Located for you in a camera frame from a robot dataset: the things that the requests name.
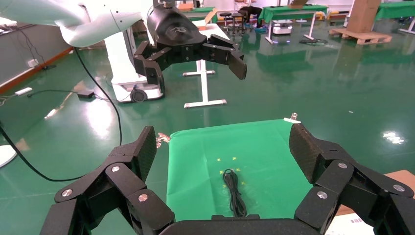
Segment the orange baseboard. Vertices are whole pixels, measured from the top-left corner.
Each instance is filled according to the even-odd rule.
[[[31,71],[22,74],[21,76],[17,77],[16,79],[14,79],[13,81],[7,83],[6,85],[0,87],[0,94],[4,93],[10,89],[12,89],[14,86],[18,85],[19,83],[22,83],[24,81],[26,81],[27,79],[29,79],[31,76],[33,76],[35,73],[39,72],[40,70],[42,70],[42,68],[45,65],[50,65],[52,64],[54,61],[56,61],[59,58],[62,58],[63,56],[65,56],[66,54],[68,54],[71,50],[73,50],[72,47],[69,47],[68,49],[62,51],[61,53],[57,54],[56,56],[52,57],[51,59],[45,61],[44,64],[41,64],[41,66],[37,66],[34,69],[32,69]]]

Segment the wooden pallet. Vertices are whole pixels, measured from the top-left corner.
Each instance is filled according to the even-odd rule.
[[[377,44],[377,43],[389,43],[392,40],[392,36],[383,33],[369,32],[369,33],[354,33],[345,28],[334,28],[329,31],[330,35],[342,35],[342,38],[355,38],[357,44]]]

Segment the robotic hand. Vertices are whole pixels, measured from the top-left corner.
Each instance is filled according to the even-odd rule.
[[[147,18],[147,28],[155,45],[144,41],[134,54],[136,72],[147,77],[149,84],[160,85],[164,93],[162,72],[171,64],[207,60],[223,65],[239,79],[245,79],[247,65],[239,45],[211,35],[208,39],[175,7],[155,6]]]

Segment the coiled black cable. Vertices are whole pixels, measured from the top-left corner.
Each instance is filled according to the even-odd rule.
[[[247,209],[242,200],[241,193],[238,191],[238,176],[232,169],[226,169],[222,175],[223,181],[228,186],[231,193],[230,209],[235,217],[246,217]]]

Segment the green tablecloth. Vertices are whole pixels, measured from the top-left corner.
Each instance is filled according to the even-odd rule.
[[[233,216],[222,172],[236,171],[249,214],[293,218],[312,187],[288,140],[292,124],[260,121],[179,131],[171,135],[167,205],[176,221]]]
[[[312,17],[313,14],[295,14],[296,11],[322,11],[325,14],[327,13],[327,6],[322,5],[311,5],[304,6],[302,9],[293,9],[288,6],[283,7],[264,7],[261,14],[258,17],[258,20],[264,19],[266,23],[269,23],[271,20],[288,20],[288,19],[303,19]]]
[[[381,3],[376,14],[376,20],[381,18],[399,18],[415,16],[415,1],[400,1]]]
[[[214,7],[200,7],[200,8],[194,8],[191,11],[184,11],[183,13],[209,13],[214,9]],[[204,17],[192,17],[190,18],[191,21],[201,21],[204,20]],[[218,22],[218,15],[216,14],[213,18],[212,18],[212,23],[216,24]]]

